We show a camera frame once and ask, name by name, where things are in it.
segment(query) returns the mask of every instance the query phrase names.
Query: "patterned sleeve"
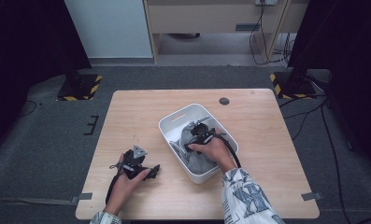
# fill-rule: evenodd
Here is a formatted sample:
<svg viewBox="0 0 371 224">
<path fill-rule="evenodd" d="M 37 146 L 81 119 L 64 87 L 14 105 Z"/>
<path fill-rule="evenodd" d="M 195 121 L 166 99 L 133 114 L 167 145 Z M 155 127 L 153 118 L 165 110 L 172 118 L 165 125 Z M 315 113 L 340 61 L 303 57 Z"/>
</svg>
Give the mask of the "patterned sleeve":
<svg viewBox="0 0 371 224">
<path fill-rule="evenodd" d="M 232 169 L 223 176 L 221 200 L 225 224 L 284 223 L 261 187 L 242 168 Z"/>
<path fill-rule="evenodd" d="M 121 224 L 121 220 L 110 213 L 98 212 L 90 224 Z"/>
</svg>

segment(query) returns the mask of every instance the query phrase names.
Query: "dark floor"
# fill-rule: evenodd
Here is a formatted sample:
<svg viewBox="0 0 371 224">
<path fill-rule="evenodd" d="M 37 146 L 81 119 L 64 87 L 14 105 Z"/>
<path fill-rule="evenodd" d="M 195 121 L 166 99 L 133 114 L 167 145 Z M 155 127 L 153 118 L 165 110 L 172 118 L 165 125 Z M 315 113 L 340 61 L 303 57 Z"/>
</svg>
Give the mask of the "dark floor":
<svg viewBox="0 0 371 224">
<path fill-rule="evenodd" d="M 95 67 L 103 76 L 91 101 L 58 102 L 56 93 L 64 77 L 33 87 L 21 117 L 0 146 L 0 199 L 37 198 L 68 201 L 81 193 L 112 93 L 146 89 L 273 89 L 269 75 L 283 67 L 256 66 L 117 66 Z M 283 117 L 316 108 L 324 97 L 297 100 L 281 108 Z M 282 105 L 289 100 L 278 99 Z M 363 152 L 348 150 L 333 112 L 324 108 L 334 141 L 340 171 L 343 203 L 351 223 L 371 217 L 371 162 Z M 100 117 L 94 134 L 87 123 Z M 342 212 L 335 158 L 327 132 L 316 110 L 285 119 L 305 174 L 313 191 L 320 192 L 321 215 L 313 220 L 286 223 L 347 223 Z M 84 223 L 75 217 L 74 205 L 0 204 L 0 223 Z M 177 223 L 173 221 L 153 223 Z"/>
</svg>

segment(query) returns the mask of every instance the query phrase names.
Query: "person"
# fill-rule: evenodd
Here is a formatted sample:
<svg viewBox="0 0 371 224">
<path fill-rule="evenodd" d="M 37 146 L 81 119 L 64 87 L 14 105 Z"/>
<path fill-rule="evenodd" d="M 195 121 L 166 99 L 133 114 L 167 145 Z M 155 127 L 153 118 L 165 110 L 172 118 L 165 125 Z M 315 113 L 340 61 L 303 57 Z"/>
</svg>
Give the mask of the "person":
<svg viewBox="0 0 371 224">
<path fill-rule="evenodd" d="M 235 165 L 226 145 L 221 139 L 213 137 L 207 145 L 190 144 L 188 147 L 199 151 L 216 162 L 223 174 L 221 202 L 224 223 L 273 223 L 283 224 L 284 221 L 272 208 L 263 190 L 243 168 Z M 147 176 L 149 170 L 129 180 L 121 175 L 113 187 L 111 196 L 103 212 L 97 213 L 91 224 L 120 224 L 117 217 L 124 203 L 130 198 L 136 186 Z"/>
</svg>

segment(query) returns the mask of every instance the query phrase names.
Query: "white container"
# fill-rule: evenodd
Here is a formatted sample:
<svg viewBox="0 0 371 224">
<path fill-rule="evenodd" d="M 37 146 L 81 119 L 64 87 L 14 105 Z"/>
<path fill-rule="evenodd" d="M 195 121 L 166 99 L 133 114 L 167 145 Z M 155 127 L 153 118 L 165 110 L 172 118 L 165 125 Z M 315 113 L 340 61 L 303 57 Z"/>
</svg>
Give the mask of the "white container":
<svg viewBox="0 0 371 224">
<path fill-rule="evenodd" d="M 210 116 L 209 119 L 203 121 L 209 129 L 211 128 L 218 128 L 221 130 L 222 133 L 226 133 L 223 137 L 229 141 L 229 145 L 232 147 L 234 152 L 237 154 L 238 145 L 235 139 L 230 135 L 223 126 L 212 116 L 202 105 L 193 104 L 185 106 L 184 108 L 166 116 L 165 118 L 161 119 L 159 122 L 159 128 L 164 136 L 164 139 L 168 146 L 170 147 L 171 151 L 173 152 L 174 156 L 177 158 L 179 164 L 182 166 L 185 173 L 191 179 L 191 181 L 195 184 L 202 184 L 203 182 L 210 179 L 212 176 L 220 172 L 220 167 L 215 166 L 214 168 L 210 169 L 209 171 L 205 172 L 201 175 L 196 175 L 192 173 L 189 168 L 185 165 L 185 163 L 179 158 L 179 155 L 170 145 L 170 142 L 177 142 L 182 133 L 182 129 L 188 125 L 191 121 L 198 121 L 199 119 L 203 119 L 207 116 Z"/>
</svg>

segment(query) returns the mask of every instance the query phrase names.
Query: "hazard stripe tape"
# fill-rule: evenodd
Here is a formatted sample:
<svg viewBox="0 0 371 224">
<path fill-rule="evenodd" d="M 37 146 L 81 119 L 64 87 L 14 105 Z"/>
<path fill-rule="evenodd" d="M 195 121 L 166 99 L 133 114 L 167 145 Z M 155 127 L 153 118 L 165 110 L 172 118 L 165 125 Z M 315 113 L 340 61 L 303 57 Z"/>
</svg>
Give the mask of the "hazard stripe tape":
<svg viewBox="0 0 371 224">
<path fill-rule="evenodd" d="M 278 84 L 275 74 L 270 75 L 270 80 L 272 81 L 273 87 L 275 88 L 276 95 L 279 99 L 313 99 L 313 96 L 307 96 L 306 94 L 284 94 L 281 92 L 281 87 Z"/>
<path fill-rule="evenodd" d="M 58 101 L 92 100 L 92 98 L 95 95 L 95 92 L 97 91 L 97 89 L 98 89 L 98 87 L 100 85 L 100 82 L 101 82 L 101 79 L 102 78 L 103 78 L 102 76 L 97 76 L 97 78 L 95 79 L 95 82 L 93 84 L 93 87 L 90 90 L 90 94 L 89 95 L 84 95 L 84 96 L 80 96 L 80 97 L 77 97 L 77 96 L 65 96 L 63 98 L 57 98 L 57 100 Z"/>
</svg>

